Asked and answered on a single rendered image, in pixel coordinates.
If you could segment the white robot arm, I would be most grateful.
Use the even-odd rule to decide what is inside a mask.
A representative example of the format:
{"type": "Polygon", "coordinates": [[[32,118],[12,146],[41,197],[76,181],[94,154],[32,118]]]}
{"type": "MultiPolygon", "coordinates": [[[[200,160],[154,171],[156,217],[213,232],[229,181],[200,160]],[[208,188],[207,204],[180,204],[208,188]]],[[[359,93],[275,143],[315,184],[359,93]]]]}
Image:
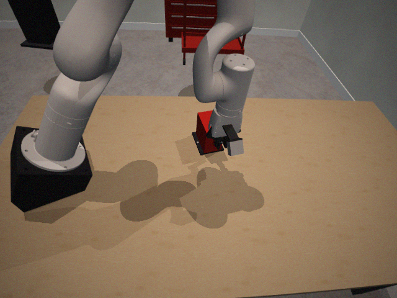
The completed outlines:
{"type": "MultiPolygon", "coordinates": [[[[65,172],[83,163],[86,154],[80,140],[120,62],[122,44],[116,33],[133,2],[77,0],[70,10],[53,44],[61,73],[51,88],[39,131],[33,130],[21,143],[23,156],[34,166],[65,172]]],[[[254,10],[255,0],[217,0],[216,22],[194,55],[196,99],[216,102],[216,110],[228,117],[243,111],[255,62],[232,53],[223,58],[219,71],[213,73],[213,64],[227,43],[251,31],[254,10]]]]}

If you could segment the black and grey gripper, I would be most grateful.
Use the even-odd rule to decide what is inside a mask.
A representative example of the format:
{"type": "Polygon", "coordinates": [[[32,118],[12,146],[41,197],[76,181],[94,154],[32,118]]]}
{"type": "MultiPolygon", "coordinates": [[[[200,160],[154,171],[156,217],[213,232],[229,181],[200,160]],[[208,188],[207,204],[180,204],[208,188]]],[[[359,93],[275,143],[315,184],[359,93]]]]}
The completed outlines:
{"type": "Polygon", "coordinates": [[[226,140],[229,140],[229,139],[223,129],[223,125],[232,124],[236,133],[240,133],[242,119],[243,119],[243,113],[241,113],[240,115],[235,116],[235,117],[228,117],[228,116],[220,114],[216,110],[216,107],[214,107],[212,114],[210,116],[209,124],[208,124],[209,131],[206,134],[207,138],[212,138],[215,141],[214,146],[217,148],[217,150],[219,150],[220,145],[221,145],[220,138],[223,137],[223,139],[225,141],[223,143],[223,145],[225,148],[227,148],[226,140]]]}

